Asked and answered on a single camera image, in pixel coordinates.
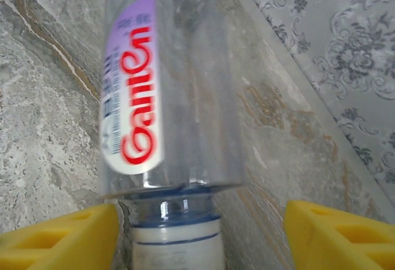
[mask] blue ring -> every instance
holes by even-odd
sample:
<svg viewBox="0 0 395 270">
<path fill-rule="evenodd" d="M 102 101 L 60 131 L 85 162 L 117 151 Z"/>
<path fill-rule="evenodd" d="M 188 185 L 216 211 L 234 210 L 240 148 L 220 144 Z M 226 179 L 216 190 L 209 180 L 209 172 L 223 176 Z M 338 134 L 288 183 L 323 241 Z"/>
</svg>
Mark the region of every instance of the blue ring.
<svg viewBox="0 0 395 270">
<path fill-rule="evenodd" d="M 219 235 L 219 233 L 215 233 L 215 234 L 212 234 L 212 235 L 199 237 L 199 238 L 193 238 L 193 239 L 189 239 L 189 240 L 179 240 L 179 241 L 170 241 L 170 242 L 137 242 L 137 244 L 140 244 L 140 245 L 154 245 L 154 246 L 186 244 L 186 243 L 193 243 L 193 242 L 199 242 L 199 241 L 211 239 L 211 238 L 214 238 L 214 237 L 216 237 L 218 235 Z"/>
<path fill-rule="evenodd" d="M 171 196 L 186 196 L 186 195 L 201 195 L 201 194 L 211 194 L 216 192 L 211 187 L 188 187 L 186 185 L 171 188 L 168 190 L 153 190 L 143 193 L 133 193 L 124 195 L 123 198 L 126 200 L 148 200 L 154 198 L 165 198 Z"/>
<path fill-rule="evenodd" d="M 188 226 L 188 225 L 196 225 L 201 224 L 203 222 L 212 222 L 220 219 L 221 216 L 219 214 L 211 214 L 204 217 L 199 218 L 191 218 L 191 219 L 180 219 L 174 221 L 159 221 L 159 222 L 143 222 L 141 224 L 132 225 L 132 228 L 166 228 L 166 227 L 178 227 L 178 226 Z"/>
</svg>

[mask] white bottle cap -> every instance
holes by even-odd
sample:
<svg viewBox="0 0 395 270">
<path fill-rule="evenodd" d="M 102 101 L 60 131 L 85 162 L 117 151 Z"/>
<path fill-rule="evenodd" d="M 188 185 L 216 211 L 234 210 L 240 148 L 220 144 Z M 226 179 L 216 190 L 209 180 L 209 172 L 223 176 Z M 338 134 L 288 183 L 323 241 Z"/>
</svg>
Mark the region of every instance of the white bottle cap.
<svg viewBox="0 0 395 270">
<path fill-rule="evenodd" d="M 134 270 L 224 270 L 220 220 L 133 228 Z"/>
</svg>

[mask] marble wall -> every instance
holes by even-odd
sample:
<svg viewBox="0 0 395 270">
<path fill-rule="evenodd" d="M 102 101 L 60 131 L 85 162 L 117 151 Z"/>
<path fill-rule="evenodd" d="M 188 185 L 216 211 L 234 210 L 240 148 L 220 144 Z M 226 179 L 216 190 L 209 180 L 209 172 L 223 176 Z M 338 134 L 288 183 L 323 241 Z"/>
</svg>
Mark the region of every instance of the marble wall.
<svg viewBox="0 0 395 270">
<path fill-rule="evenodd" d="M 0 0 L 0 232 L 100 203 L 103 4 Z M 251 5 L 218 2 L 227 15 L 249 184 L 219 194 L 216 203 L 230 269 L 292 269 L 282 229 L 287 200 L 382 221 L 394 221 L 395 213 L 327 122 L 318 96 L 295 81 L 297 66 Z M 131 269 L 135 208 L 117 207 L 122 234 L 114 269 Z"/>
<path fill-rule="evenodd" d="M 395 205 L 395 0 L 254 0 Z"/>
</svg>

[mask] floral wallpaper pattern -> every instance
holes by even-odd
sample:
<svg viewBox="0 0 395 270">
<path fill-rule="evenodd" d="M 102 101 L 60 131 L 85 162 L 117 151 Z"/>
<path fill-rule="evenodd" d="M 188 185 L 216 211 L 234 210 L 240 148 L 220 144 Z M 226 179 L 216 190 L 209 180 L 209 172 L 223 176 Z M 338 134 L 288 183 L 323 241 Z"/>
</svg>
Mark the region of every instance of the floral wallpaper pattern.
<svg viewBox="0 0 395 270">
<path fill-rule="evenodd" d="M 395 205 L 395 0 L 255 0 Z"/>
</svg>

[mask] plastic bottle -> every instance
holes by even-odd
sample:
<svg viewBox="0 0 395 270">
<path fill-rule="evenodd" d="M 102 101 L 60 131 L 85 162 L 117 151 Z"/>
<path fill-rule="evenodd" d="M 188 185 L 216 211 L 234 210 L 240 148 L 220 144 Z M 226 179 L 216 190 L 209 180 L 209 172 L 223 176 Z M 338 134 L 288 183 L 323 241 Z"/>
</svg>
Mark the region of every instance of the plastic bottle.
<svg viewBox="0 0 395 270">
<path fill-rule="evenodd" d="M 244 183 L 218 0 L 107 0 L 105 196 L 138 200 L 136 270 L 224 269 L 212 195 Z"/>
</svg>

